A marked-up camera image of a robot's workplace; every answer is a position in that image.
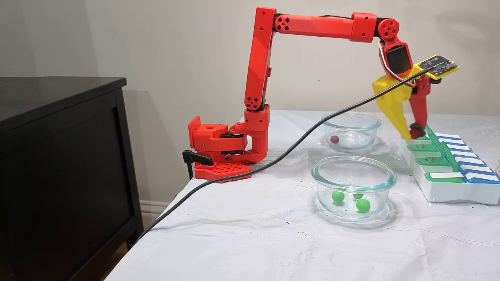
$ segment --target red ball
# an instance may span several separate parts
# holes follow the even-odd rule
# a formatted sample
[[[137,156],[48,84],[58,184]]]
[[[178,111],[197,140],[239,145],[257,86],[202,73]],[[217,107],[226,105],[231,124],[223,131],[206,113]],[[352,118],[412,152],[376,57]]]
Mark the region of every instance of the red ball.
[[[338,144],[338,143],[339,143],[339,137],[338,137],[338,136],[336,136],[336,135],[332,135],[332,136],[330,137],[330,142],[331,142],[332,144]]]

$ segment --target circuit board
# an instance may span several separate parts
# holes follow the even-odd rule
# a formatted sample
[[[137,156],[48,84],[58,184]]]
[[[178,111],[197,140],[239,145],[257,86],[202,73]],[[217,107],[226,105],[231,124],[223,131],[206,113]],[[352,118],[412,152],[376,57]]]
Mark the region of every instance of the circuit board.
[[[455,69],[458,67],[456,63],[451,60],[448,60],[440,55],[435,55],[431,58],[428,58],[418,64],[421,69],[429,69],[435,65],[438,65],[436,68],[431,69],[428,73],[432,74],[436,77],[442,77],[445,73]]]

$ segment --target wire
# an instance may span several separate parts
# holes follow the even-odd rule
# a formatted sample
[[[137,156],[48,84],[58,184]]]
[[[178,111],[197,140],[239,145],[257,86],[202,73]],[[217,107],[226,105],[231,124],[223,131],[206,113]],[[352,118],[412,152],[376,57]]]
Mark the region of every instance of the wire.
[[[396,79],[398,81],[403,81],[403,78],[399,77],[396,73],[394,73],[389,68],[389,66],[387,64],[387,61],[386,61],[386,57],[384,56],[384,46],[382,46],[382,40],[378,41],[378,49],[380,50],[380,58],[382,59],[383,68],[385,69],[385,71],[387,73],[389,73],[394,79]],[[417,86],[417,85],[415,85],[414,83],[411,83],[411,82],[406,82],[405,85],[409,86],[409,87],[412,87],[412,88],[415,88]]]
[[[430,71],[431,69],[435,68],[436,66],[438,66],[439,64],[436,64],[428,69],[424,69],[424,70],[421,70],[419,71],[418,73],[404,79],[403,81],[400,81],[392,86],[390,86],[389,88],[381,91],[380,93],[374,95],[374,96],[371,96],[363,101],[360,101],[354,105],[351,105],[347,108],[344,108],[340,111],[337,111],[335,113],[332,113],[328,116],[326,116],[325,118],[321,119],[318,123],[314,124],[314,126],[312,126],[309,130],[307,130],[292,146],[290,146],[290,148],[288,148],[283,154],[281,154],[278,158],[276,158],[275,160],[265,164],[264,166],[261,166],[261,167],[258,167],[256,168],[255,170],[252,170],[252,171],[249,171],[249,172],[246,172],[246,173],[242,173],[242,174],[237,174],[237,175],[231,175],[231,176],[226,176],[226,177],[221,177],[221,178],[216,178],[216,179],[212,179],[212,180],[209,180],[209,181],[206,181],[200,185],[198,185],[197,187],[195,187],[193,190],[191,190],[190,192],[188,192],[186,194],[186,196],[182,197],[177,203],[175,203],[174,206],[172,206],[170,209],[168,209],[164,214],[160,215],[156,220],[154,220],[150,226],[148,226],[144,232],[142,232],[142,234],[137,238],[136,240],[136,243],[137,241],[139,241],[146,233],[148,233],[151,229],[153,229],[153,227],[155,227],[159,222],[161,222],[164,218],[166,218],[168,215],[170,215],[175,209],[177,209],[182,203],[184,203],[189,197],[191,197],[191,195],[195,194],[195,192],[199,191],[200,189],[210,185],[210,184],[213,184],[213,183],[217,183],[217,182],[221,182],[221,181],[230,181],[230,180],[235,180],[235,179],[238,179],[238,178],[242,178],[242,177],[247,177],[247,176],[251,176],[255,173],[258,173],[260,171],[263,171],[271,166],[273,166],[274,164],[278,163],[279,161],[281,161],[283,158],[285,158],[290,152],[292,152],[292,150],[294,150],[303,140],[305,140],[307,138],[307,136],[309,136],[309,134],[311,134],[316,128],[318,128],[321,124],[325,123],[326,121],[328,121],[329,119],[331,118],[334,118],[336,116],[339,116],[343,113],[346,113],[348,111],[351,111],[355,108],[358,108],[364,104],[367,104],[387,93],[389,93],[390,91],[398,88],[399,86],[405,84],[406,82],[408,81],[411,81],[421,75],[424,75],[426,74],[428,71]]]
[[[347,17],[347,16],[339,16],[339,15],[331,15],[331,14],[320,15],[318,18],[341,18],[341,19],[352,20],[352,18]]]

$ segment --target yellow circuit board mount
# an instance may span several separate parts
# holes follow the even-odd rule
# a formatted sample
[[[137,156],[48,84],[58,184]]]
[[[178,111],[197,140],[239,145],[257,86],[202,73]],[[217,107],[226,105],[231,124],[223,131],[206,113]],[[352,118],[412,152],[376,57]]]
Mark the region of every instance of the yellow circuit board mount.
[[[429,69],[431,67],[435,68],[429,70],[425,75],[429,76],[433,80],[439,80],[446,75],[459,70],[459,66],[451,60],[448,60],[440,55],[434,55],[428,59],[422,60],[421,62],[414,65],[415,73],[422,71],[424,69]]]

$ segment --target white wall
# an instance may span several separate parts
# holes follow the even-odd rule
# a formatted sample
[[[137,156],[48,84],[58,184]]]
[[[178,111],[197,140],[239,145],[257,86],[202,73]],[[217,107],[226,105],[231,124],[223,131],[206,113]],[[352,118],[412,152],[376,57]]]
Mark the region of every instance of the white wall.
[[[181,152],[189,149],[187,124],[194,116],[200,115],[204,123],[233,125],[243,115],[256,6],[286,14],[370,12],[395,18],[401,26],[399,37],[408,43],[415,63],[440,54],[461,66],[433,87],[430,112],[500,113],[500,95],[490,82],[500,76],[497,0],[16,3],[8,8],[22,14],[24,23],[15,16],[9,19],[21,21],[14,28],[25,36],[15,38],[17,45],[0,46],[22,47],[17,52],[25,59],[17,70],[22,69],[19,65],[35,65],[39,76],[127,77],[124,94],[145,205],[169,202],[187,182]],[[10,13],[4,10],[0,16],[2,41],[8,24],[4,14]],[[3,75],[11,71],[8,67],[0,65]],[[384,74],[375,41],[282,34],[274,38],[271,67],[266,97],[272,109],[338,110],[372,95],[372,81]],[[27,67],[25,75],[30,73]],[[378,111],[375,103],[362,110]]]

